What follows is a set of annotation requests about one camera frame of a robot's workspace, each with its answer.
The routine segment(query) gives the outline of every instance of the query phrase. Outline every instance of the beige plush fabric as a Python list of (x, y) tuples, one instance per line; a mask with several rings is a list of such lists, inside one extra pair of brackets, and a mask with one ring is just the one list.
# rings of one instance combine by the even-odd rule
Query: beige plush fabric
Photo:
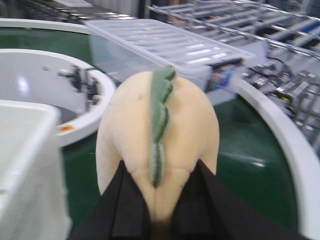
[(103, 193), (120, 160), (142, 192), (156, 232), (169, 229), (182, 188), (198, 159), (216, 172), (219, 125), (214, 109), (195, 84), (178, 76), (168, 101), (171, 126), (164, 139), (162, 183), (149, 177), (150, 87), (152, 72), (128, 78), (113, 95), (100, 123), (96, 143), (98, 185)]

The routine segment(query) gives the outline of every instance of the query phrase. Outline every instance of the black holder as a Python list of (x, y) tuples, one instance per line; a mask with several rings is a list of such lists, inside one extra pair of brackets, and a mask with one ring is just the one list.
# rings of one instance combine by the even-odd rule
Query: black holder
[[(173, 240), (306, 240), (237, 198), (198, 160), (174, 210)], [(68, 240), (149, 240), (147, 205), (123, 161)]]

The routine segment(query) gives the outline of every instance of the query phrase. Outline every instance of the factory equipment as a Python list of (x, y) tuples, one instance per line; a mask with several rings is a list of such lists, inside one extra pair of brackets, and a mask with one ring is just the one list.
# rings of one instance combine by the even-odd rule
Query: factory equipment
[(26, 18), (36, 20), (57, 21), (73, 24), (84, 24), (87, 20), (94, 19), (134, 19), (128, 14), (93, 5), (91, 3), (71, 3), (67, 1), (46, 0), (17, 0), (16, 5), (26, 15)]

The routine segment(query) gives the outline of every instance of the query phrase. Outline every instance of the white bin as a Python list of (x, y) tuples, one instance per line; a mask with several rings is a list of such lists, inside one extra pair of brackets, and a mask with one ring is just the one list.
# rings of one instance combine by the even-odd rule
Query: white bin
[(59, 113), (51, 106), (0, 100), (0, 239), (64, 240), (68, 216)]

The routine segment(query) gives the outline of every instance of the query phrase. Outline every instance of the curved white edge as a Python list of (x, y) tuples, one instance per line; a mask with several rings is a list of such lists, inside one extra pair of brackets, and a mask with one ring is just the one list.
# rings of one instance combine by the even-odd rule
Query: curved white edge
[(49, 56), (52, 58), (66, 60), (72, 64), (77, 65), (78, 67), (80, 67), (83, 70), (88, 70), (88, 69), (93, 68), (92, 65), (90, 65), (89, 63), (86, 63), (85, 61), (79, 60), (79, 59), (72, 57), (72, 56), (64, 55), (61, 53), (55, 53), (55, 52), (51, 52), (51, 51), (42, 51), (42, 50), (33, 50), (33, 49), (19, 49), (19, 48), (3, 48), (3, 49), (0, 49), (0, 54), (1, 53), (44, 55), (44, 56)]
[(81, 24), (18, 18), (0, 18), (0, 28), (46, 29), (89, 34), (88, 28)]
[(97, 96), (99, 101), (94, 107), (80, 117), (58, 125), (58, 127), (67, 125), (72, 125), (74, 127), (74, 130), (58, 133), (61, 146), (75, 143), (97, 131), (102, 115), (116, 90), (114, 82), (104, 73), (98, 70), (89, 70), (88, 75), (89, 77), (96, 78), (99, 82), (99, 95)]
[(298, 231), (320, 240), (320, 160), (291, 119), (267, 96), (244, 80), (237, 93), (260, 114), (278, 140), (287, 159), (295, 187)]
[(57, 128), (61, 128), (67, 125), (71, 125), (74, 129), (58, 132), (58, 143), (60, 147), (64, 147), (70, 144), (73, 144), (85, 137), (93, 134), (97, 131), (99, 127), (99, 123), (101, 117), (107, 107), (110, 98), (116, 90), (116, 85), (114, 82), (104, 73), (93, 69), (94, 67), (82, 60), (74, 58), (72, 56), (63, 55), (60, 53), (54, 53), (49, 51), (42, 50), (31, 50), (31, 49), (11, 49), (5, 48), (0, 49), (1, 53), (20, 53), (20, 54), (34, 54), (34, 55), (45, 55), (52, 58), (58, 58), (65, 61), (68, 61), (74, 65), (77, 65), (81, 68), (81, 74), (84, 76), (85, 71), (87, 72), (89, 78), (95, 77), (98, 80), (98, 90), (99, 90), (99, 102), (95, 106), (93, 106), (88, 112), (85, 114), (71, 120), (65, 122), (64, 124), (57, 125)]

